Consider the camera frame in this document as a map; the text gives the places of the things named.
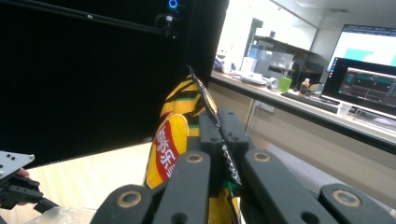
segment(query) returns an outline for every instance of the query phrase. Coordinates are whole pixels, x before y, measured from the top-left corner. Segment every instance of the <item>red label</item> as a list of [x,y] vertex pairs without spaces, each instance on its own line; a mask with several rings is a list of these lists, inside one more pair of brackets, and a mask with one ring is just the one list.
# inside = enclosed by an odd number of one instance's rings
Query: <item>red label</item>
[[171,176],[179,155],[172,138],[172,127],[169,120],[165,122],[158,132],[155,138],[155,145],[157,146],[156,163],[158,173],[161,179],[165,181]]

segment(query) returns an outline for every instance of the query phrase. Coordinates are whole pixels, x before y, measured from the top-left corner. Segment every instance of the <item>keyboard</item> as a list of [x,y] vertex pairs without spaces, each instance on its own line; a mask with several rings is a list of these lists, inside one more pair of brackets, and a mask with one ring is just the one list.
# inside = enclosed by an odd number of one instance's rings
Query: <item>keyboard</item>
[[309,99],[309,98],[306,98],[303,96],[299,96],[299,95],[296,95],[296,94],[293,94],[293,93],[290,93],[287,91],[280,93],[280,95],[290,98],[292,100],[307,104],[307,105],[312,105],[314,107],[329,111],[334,114],[336,114],[338,111],[338,107],[336,107],[335,105],[328,105],[328,104],[325,104],[325,103],[322,103],[322,102],[319,102],[316,100],[312,100],[312,99]]

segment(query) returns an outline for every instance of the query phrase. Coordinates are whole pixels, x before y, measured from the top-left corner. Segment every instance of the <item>blue light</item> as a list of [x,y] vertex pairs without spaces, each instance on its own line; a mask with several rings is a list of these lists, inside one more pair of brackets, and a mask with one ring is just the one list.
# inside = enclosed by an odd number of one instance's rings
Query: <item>blue light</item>
[[176,8],[178,5],[177,0],[169,0],[168,5],[170,8]]

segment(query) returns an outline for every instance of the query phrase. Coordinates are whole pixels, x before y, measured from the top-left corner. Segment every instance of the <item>computer monitor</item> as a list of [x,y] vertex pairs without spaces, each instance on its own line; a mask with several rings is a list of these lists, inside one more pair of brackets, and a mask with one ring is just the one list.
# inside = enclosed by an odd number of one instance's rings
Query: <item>computer monitor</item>
[[326,68],[327,72],[331,72],[336,57],[396,66],[396,29],[346,24]]
[[334,58],[321,96],[396,118],[396,67]]

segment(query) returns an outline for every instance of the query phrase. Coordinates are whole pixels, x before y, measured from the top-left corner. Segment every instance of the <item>ceiling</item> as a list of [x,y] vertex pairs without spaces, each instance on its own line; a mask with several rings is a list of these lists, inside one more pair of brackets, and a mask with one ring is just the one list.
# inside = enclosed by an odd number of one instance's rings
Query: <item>ceiling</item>
[[344,24],[396,28],[396,0],[271,0],[321,30]]

